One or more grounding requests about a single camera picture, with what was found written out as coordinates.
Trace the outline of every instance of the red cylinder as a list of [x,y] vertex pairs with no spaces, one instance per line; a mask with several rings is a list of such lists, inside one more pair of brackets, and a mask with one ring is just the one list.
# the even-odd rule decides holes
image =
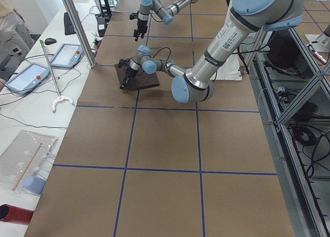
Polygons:
[[28,225],[33,213],[33,210],[27,210],[13,205],[1,205],[0,221]]

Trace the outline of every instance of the white table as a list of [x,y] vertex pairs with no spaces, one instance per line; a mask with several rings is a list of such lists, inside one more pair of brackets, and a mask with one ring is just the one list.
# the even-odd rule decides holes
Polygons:
[[[90,13],[90,9],[95,5],[94,0],[91,0],[89,3],[85,4],[75,4],[76,9],[79,12],[80,20],[82,21],[82,25],[84,27],[87,39],[90,44],[93,43],[95,36],[97,35],[97,22],[94,16],[94,13],[97,12],[97,8],[92,8]],[[64,35],[63,29],[63,13],[65,12],[64,7],[56,14],[54,19],[46,28],[45,32],[41,35],[40,39],[45,40],[46,38],[52,37],[57,40],[57,43],[46,46],[46,50],[49,54],[54,54],[57,49],[61,46],[62,43],[72,43],[79,44],[79,40],[77,35]],[[41,55],[43,54],[43,50],[39,41],[36,42],[34,47],[31,49],[27,57]],[[47,66],[47,62],[44,57],[38,57],[37,59],[31,59],[31,62],[36,62],[41,65]],[[16,72],[20,72],[22,69],[27,67],[29,62],[23,61]],[[78,71],[80,71],[81,75],[73,80],[66,90],[62,93],[65,96],[69,96],[73,99],[74,103],[77,103],[77,100],[81,94],[81,91],[86,82],[90,66],[88,64],[88,60],[86,57],[83,57],[79,64],[75,67]],[[54,69],[54,73],[56,76],[60,76],[67,70]],[[60,79],[57,80],[59,90],[62,90],[67,83],[77,77],[79,72],[72,69],[68,71],[66,74],[60,76]],[[51,76],[43,81],[46,82],[51,80]],[[40,92],[44,90],[53,90],[55,91],[55,86],[52,81],[49,83],[37,88],[34,92]],[[7,94],[10,93],[8,89],[3,89],[0,92],[0,105],[14,101],[18,99],[17,97]],[[25,124],[31,124],[35,126],[61,126],[67,127],[72,114],[75,110],[75,107],[71,105],[68,101],[64,101],[59,103],[56,107],[56,113],[52,113],[52,102],[57,97],[57,93],[55,92],[43,92],[40,94],[30,93],[27,97],[22,100],[9,104],[6,106],[2,106],[0,109],[0,113],[17,119]],[[64,134],[66,132],[65,129],[58,128],[34,128],[27,127],[19,124],[14,120],[10,120],[0,116],[0,155],[6,150],[6,148],[12,143],[14,138],[20,133],[21,130],[33,131],[41,134],[47,134],[51,136],[55,136],[58,138],[58,141],[52,150],[53,154],[57,154],[58,149],[63,140]],[[24,193],[17,193],[8,191],[0,188],[0,205],[2,204],[10,204],[26,209],[34,210],[39,197],[33,196]],[[15,236],[20,237],[24,236],[24,233],[27,229],[27,226],[3,223],[0,222],[0,236]]]

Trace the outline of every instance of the barcode label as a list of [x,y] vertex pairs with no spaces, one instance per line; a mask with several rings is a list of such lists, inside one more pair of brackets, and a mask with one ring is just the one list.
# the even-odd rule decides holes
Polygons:
[[230,44],[228,44],[228,43],[226,42],[226,43],[224,43],[224,45],[223,45],[222,47],[225,48],[225,49],[228,49],[228,48],[230,47]]
[[223,47],[227,52],[235,49],[243,34],[235,27],[225,24],[217,35],[218,45]]

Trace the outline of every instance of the computer mouse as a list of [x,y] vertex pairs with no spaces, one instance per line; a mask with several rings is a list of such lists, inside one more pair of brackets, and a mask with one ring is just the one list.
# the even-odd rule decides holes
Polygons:
[[57,40],[55,40],[54,38],[45,39],[45,45],[51,45],[51,44],[54,44],[56,42],[57,42]]

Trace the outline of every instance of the computer keyboard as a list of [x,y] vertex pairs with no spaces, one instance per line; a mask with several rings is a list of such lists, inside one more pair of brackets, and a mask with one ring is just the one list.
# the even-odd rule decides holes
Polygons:
[[74,30],[73,24],[70,20],[69,14],[67,12],[64,13],[64,34],[65,35],[73,35],[76,31]]

